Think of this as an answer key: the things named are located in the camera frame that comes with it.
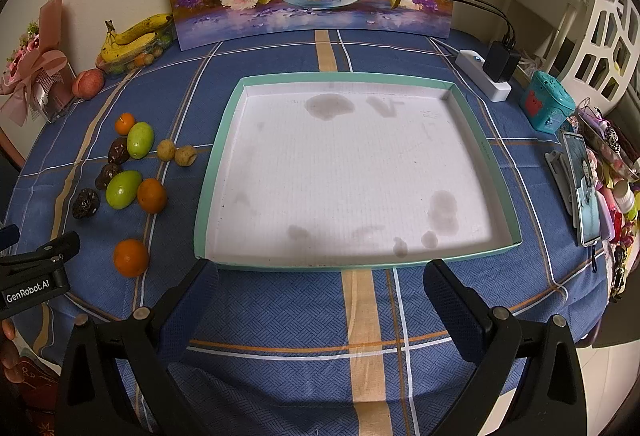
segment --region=power strip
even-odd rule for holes
[[[483,70],[484,59],[473,50],[460,50],[456,66],[463,70],[492,102],[503,102],[509,96],[508,82],[493,82]]]

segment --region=plaid tablecloth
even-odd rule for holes
[[[480,53],[475,38],[452,32],[448,42]],[[152,66],[110,83],[89,102],[41,133],[18,179],[7,222],[27,251],[52,236],[78,231],[82,249],[67,265],[72,292],[19,315],[16,323],[41,356],[62,362],[73,318],[127,317],[152,306],[193,264],[193,225],[217,126],[238,79],[314,70],[403,74],[455,82],[480,121],[507,181],[524,242],[501,256],[452,263],[487,304],[545,321],[558,312],[574,338],[584,336],[607,301],[604,261],[592,273],[546,167],[555,137],[532,129],[517,105],[491,103],[429,38],[375,31],[270,34],[181,52],[172,47]],[[156,144],[173,138],[194,145],[195,164],[164,164],[151,153],[128,161],[158,177],[170,197],[149,217],[139,207],[76,221],[73,196],[94,179],[116,137],[117,116],[129,111],[153,125]],[[115,244],[143,239],[151,264],[137,279],[111,262]],[[523,362],[505,390],[517,383]],[[152,417],[130,370],[127,390],[143,421]],[[216,299],[180,362],[170,365],[212,434],[428,434],[472,372],[463,362],[422,289],[422,268],[321,273],[220,271]]]

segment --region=hand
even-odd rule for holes
[[[2,321],[0,330],[0,362],[4,369],[4,376],[12,384],[20,384],[24,381],[22,370],[18,366],[20,354],[12,340],[15,339],[14,323],[9,319]]]

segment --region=screw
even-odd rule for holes
[[[503,308],[502,306],[496,306],[491,310],[491,313],[494,314],[495,318],[501,321],[505,321],[509,318],[509,310],[507,310],[507,308]]]
[[[151,313],[151,310],[149,308],[147,308],[146,306],[143,306],[142,308],[137,308],[133,312],[133,318],[135,318],[135,320],[137,320],[137,321],[141,321],[141,320],[144,320],[147,317],[149,317],[150,313]]]
[[[86,313],[81,313],[78,316],[76,316],[76,318],[74,319],[74,324],[76,326],[84,326],[85,324],[87,324],[89,321],[89,315],[87,315]]]
[[[554,315],[552,320],[559,328],[564,328],[566,326],[566,319],[562,317],[562,315]]]

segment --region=white tray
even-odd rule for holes
[[[264,270],[469,259],[520,242],[455,84],[345,72],[239,81],[194,233],[196,256]]]

